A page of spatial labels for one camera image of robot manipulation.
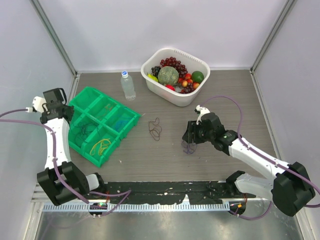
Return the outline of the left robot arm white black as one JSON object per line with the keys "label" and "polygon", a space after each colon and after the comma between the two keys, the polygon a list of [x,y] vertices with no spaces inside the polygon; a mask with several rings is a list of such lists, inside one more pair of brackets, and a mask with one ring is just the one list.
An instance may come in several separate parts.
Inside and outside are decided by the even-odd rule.
{"label": "left robot arm white black", "polygon": [[55,206],[79,199],[88,204],[86,196],[100,200],[107,192],[98,173],[85,175],[71,160],[69,149],[70,122],[74,108],[67,105],[63,88],[43,92],[33,99],[33,108],[41,113],[45,128],[47,158],[44,170],[37,174],[37,182]]}

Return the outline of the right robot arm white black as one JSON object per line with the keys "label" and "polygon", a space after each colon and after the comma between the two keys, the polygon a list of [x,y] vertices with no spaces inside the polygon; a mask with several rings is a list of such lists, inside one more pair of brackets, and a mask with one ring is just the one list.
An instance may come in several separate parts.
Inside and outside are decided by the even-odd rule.
{"label": "right robot arm white black", "polygon": [[252,194],[271,201],[283,214],[293,217],[308,207],[315,197],[306,168],[299,162],[289,164],[255,148],[234,130],[226,130],[219,117],[205,107],[195,109],[197,120],[187,123],[182,140],[187,144],[211,143],[214,148],[241,160],[262,177],[236,171],[226,179],[226,193],[233,198]]}

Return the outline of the green compartment tray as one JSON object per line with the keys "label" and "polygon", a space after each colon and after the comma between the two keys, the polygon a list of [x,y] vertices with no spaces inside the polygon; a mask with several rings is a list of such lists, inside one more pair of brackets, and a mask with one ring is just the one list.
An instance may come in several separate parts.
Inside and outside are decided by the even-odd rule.
{"label": "green compartment tray", "polygon": [[137,125],[141,115],[93,87],[85,87],[69,103],[74,115],[69,146],[100,168]]}

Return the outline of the red apple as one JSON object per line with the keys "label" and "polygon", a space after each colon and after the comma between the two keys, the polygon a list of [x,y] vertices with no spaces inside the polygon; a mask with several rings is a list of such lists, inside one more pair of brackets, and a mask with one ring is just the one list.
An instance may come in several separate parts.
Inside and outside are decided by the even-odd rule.
{"label": "red apple", "polygon": [[176,91],[175,87],[172,86],[172,85],[167,84],[167,85],[165,85],[165,87],[170,89],[170,90],[172,90],[172,91],[174,91],[174,92]]}

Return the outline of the cherry cluster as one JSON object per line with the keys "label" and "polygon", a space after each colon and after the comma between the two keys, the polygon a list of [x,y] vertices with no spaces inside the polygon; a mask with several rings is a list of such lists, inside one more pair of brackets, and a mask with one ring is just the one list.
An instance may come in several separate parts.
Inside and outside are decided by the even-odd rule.
{"label": "cherry cluster", "polygon": [[201,83],[193,82],[192,73],[187,73],[185,77],[179,78],[176,90],[180,94],[190,94],[194,92]]}

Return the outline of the green lime fruit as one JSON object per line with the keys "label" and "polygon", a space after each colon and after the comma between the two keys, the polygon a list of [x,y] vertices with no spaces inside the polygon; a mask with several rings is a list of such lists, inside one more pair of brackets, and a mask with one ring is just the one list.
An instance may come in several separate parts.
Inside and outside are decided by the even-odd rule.
{"label": "green lime fruit", "polygon": [[204,74],[201,71],[194,71],[191,75],[191,78],[194,83],[201,84],[205,79]]}

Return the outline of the green round melon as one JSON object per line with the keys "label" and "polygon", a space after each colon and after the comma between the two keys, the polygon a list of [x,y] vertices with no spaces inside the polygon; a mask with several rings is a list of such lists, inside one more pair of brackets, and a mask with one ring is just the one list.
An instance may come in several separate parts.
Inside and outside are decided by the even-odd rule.
{"label": "green round melon", "polygon": [[179,80],[178,71],[171,66],[164,66],[161,68],[158,74],[158,82],[161,85],[176,85]]}

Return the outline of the yellow banana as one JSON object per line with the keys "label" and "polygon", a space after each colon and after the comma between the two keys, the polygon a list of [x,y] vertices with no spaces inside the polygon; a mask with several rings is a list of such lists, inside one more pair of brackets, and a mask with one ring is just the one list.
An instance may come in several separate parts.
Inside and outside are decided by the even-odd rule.
{"label": "yellow banana", "polygon": [[155,82],[157,82],[157,83],[159,82],[158,78],[157,78],[156,76],[154,76],[153,74],[148,73],[147,76],[148,76],[151,80],[153,80],[153,81],[155,81]]}

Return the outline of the white plastic basket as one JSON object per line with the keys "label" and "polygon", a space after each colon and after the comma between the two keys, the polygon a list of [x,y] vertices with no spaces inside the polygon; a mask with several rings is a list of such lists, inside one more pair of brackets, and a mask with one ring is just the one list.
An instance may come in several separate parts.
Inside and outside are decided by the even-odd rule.
{"label": "white plastic basket", "polygon": [[167,47],[156,51],[140,72],[149,90],[178,107],[186,107],[200,92],[211,71],[203,60]]}

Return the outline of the dark grape bunch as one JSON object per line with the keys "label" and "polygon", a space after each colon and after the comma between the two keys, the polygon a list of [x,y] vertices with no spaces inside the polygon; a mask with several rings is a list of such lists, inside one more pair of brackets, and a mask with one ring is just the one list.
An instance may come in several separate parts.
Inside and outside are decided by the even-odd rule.
{"label": "dark grape bunch", "polygon": [[159,75],[160,70],[161,70],[161,67],[160,67],[160,66],[154,66],[154,67],[151,68],[151,73],[152,73],[152,75],[153,75],[154,77],[157,78],[158,75]]}

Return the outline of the clear water bottle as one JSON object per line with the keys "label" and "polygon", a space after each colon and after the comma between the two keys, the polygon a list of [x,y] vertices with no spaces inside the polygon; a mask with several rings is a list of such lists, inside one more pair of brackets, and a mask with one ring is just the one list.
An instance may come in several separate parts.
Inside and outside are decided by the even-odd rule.
{"label": "clear water bottle", "polygon": [[122,86],[125,98],[128,101],[133,101],[136,98],[136,92],[135,92],[133,79],[128,74],[127,71],[121,72],[120,82],[121,82],[121,86]]}

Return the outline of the red grape bunch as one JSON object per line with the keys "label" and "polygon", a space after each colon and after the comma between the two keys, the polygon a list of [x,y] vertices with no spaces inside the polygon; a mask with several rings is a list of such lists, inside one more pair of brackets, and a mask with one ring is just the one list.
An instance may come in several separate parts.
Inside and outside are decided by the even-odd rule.
{"label": "red grape bunch", "polygon": [[160,61],[161,67],[173,67],[175,68],[180,78],[184,78],[185,75],[188,73],[187,67],[183,64],[180,60],[176,59],[175,57],[171,56]]}

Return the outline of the aluminium frame rail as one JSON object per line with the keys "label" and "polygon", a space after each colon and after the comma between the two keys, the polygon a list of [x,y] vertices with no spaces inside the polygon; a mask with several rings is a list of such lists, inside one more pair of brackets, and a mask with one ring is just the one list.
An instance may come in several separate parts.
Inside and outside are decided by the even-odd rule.
{"label": "aluminium frame rail", "polygon": [[32,194],[32,198],[31,198],[31,202],[33,203],[44,203],[44,202],[49,202],[50,199],[47,196],[47,194],[44,192],[43,188],[37,183],[35,185],[33,194]]}

